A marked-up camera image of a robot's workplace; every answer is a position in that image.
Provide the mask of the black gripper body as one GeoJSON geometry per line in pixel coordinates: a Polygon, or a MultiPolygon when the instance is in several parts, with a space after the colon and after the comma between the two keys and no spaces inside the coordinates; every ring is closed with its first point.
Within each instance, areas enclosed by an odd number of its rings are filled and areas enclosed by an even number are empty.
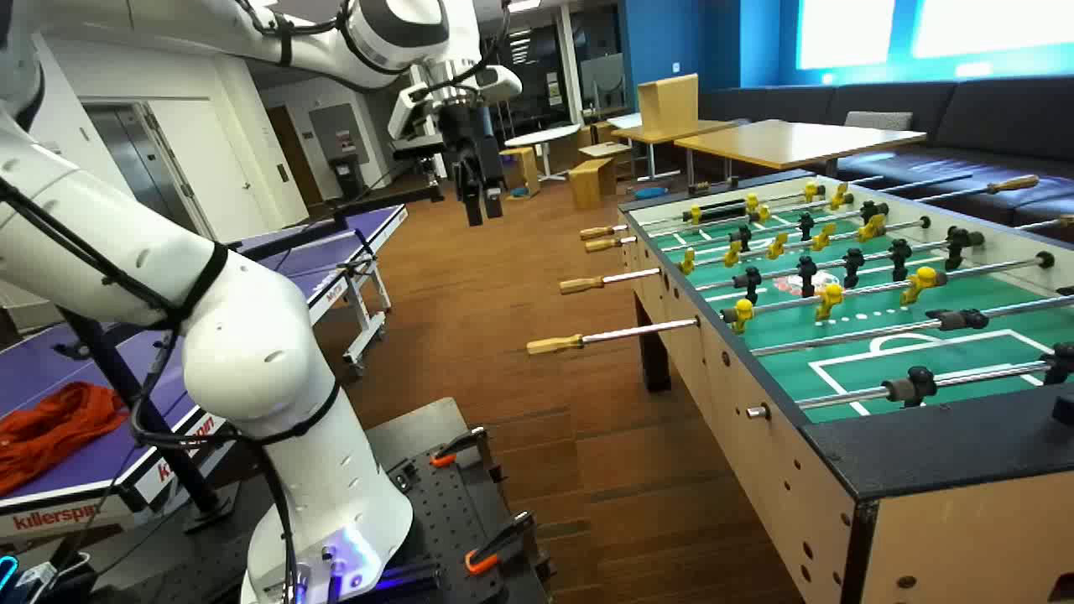
{"type": "Polygon", "coordinates": [[[501,145],[489,134],[485,107],[447,102],[440,111],[440,131],[447,145],[447,165],[457,184],[485,190],[505,180],[501,145]]]}

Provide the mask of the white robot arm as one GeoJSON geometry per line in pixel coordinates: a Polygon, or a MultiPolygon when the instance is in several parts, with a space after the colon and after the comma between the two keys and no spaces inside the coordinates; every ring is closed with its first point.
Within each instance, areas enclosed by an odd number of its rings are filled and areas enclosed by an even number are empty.
{"type": "Polygon", "coordinates": [[[303,288],[31,136],[46,96],[37,35],[51,26],[103,26],[352,87],[428,63],[431,96],[457,84],[506,96],[520,80],[479,55],[474,0],[344,0],[327,22],[258,0],[4,0],[0,279],[83,319],[181,336],[190,395],[258,447],[275,495],[250,539],[243,604],[377,590],[413,503],[377,464],[303,288]]]}

